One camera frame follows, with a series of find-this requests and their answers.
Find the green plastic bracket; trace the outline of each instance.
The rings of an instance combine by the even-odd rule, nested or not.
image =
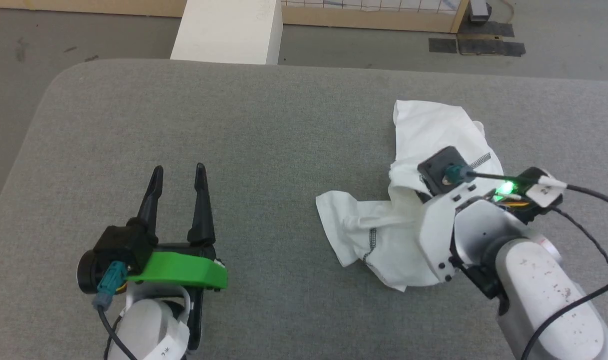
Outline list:
[[[226,268],[205,257],[184,255],[172,251],[153,252],[144,271],[128,276],[128,281],[150,281],[186,287],[226,289]]]

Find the black cable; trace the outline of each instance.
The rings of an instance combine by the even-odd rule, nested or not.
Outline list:
[[[115,319],[115,322],[112,323],[112,330],[113,331],[117,331],[117,324],[119,324],[119,321],[121,321],[121,316],[118,316],[117,319]],[[110,342],[112,341],[112,338],[109,336],[108,340],[106,340],[106,348],[104,349],[104,358],[103,360],[108,360],[108,351],[110,351]]]
[[[128,348],[124,345],[124,343],[121,342],[121,340],[119,339],[119,337],[117,336],[115,331],[110,327],[110,324],[108,323],[108,319],[106,319],[106,314],[104,313],[103,308],[99,307],[97,309],[97,313],[100,315],[100,320],[102,321],[104,328],[108,332],[108,336],[112,339],[113,342],[115,342],[115,345],[117,345],[119,347],[119,349],[122,351],[122,353],[124,353],[129,360],[137,360],[137,358],[135,358],[135,355],[133,355],[133,353],[131,353],[130,350],[128,350]]]
[[[595,244],[595,248],[597,248],[597,250],[601,253],[601,255],[604,256],[604,259],[606,260],[606,264],[608,265],[608,254],[606,253],[606,251],[604,250],[604,248],[601,247],[601,244],[597,241],[597,239],[595,239],[595,237],[593,235],[591,235],[589,233],[589,231],[586,230],[582,226],[582,224],[580,224],[577,221],[575,221],[575,219],[573,219],[573,217],[571,215],[569,215],[568,212],[564,212],[564,210],[561,210],[559,207],[552,207],[551,210],[553,210],[557,214],[562,215],[563,217],[565,217],[566,219],[568,219],[568,221],[570,221],[571,223],[573,223],[573,225],[575,225],[579,230],[581,230],[584,233],[584,235],[586,235],[586,237],[588,239],[590,239],[590,241],[592,241],[593,244]]]
[[[489,174],[489,173],[477,173],[474,171],[468,171],[466,173],[466,175],[474,177],[474,178],[498,179],[498,180],[505,180],[507,182],[522,183],[522,184],[538,184],[539,183],[538,178],[493,175],[493,174]],[[580,193],[583,193],[586,195],[590,195],[590,196],[601,199],[608,203],[608,196],[606,194],[602,194],[598,191],[594,191],[593,189],[588,189],[587,187],[570,185],[570,184],[568,184],[566,186],[566,189],[569,189],[570,191],[580,192]],[[521,355],[521,360],[527,360],[528,355],[530,354],[530,351],[537,343],[539,336],[541,336],[541,334],[546,330],[546,328],[548,328],[548,326],[550,326],[550,324],[555,322],[555,320],[559,319],[560,317],[562,317],[564,314],[566,314],[570,310],[573,310],[574,308],[577,308],[578,306],[580,306],[584,303],[587,303],[588,301],[591,301],[592,299],[594,299],[598,296],[601,296],[603,293],[605,293],[607,291],[608,291],[608,284],[605,285],[604,287],[601,287],[600,289],[597,289],[594,292],[591,292],[590,294],[584,296],[583,298],[571,303],[570,305],[563,307],[562,309],[558,310],[555,314],[550,316],[548,319],[546,319],[546,321],[544,321],[544,323],[542,323],[539,326],[539,328],[537,328],[537,330],[533,333],[533,335],[530,337],[530,340],[528,340],[526,347],[524,348],[524,352]]]

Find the floor stain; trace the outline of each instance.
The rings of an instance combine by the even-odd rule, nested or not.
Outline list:
[[[23,41],[23,37],[17,39],[17,46],[15,47],[15,59],[23,63],[26,61],[26,48],[29,43]]]

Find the white pedestal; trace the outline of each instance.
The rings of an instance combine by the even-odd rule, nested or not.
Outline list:
[[[277,64],[279,0],[188,0],[172,60]]]

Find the white grid panel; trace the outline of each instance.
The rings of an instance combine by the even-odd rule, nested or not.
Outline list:
[[[286,7],[363,10],[366,12],[457,13],[461,0],[281,0]]]

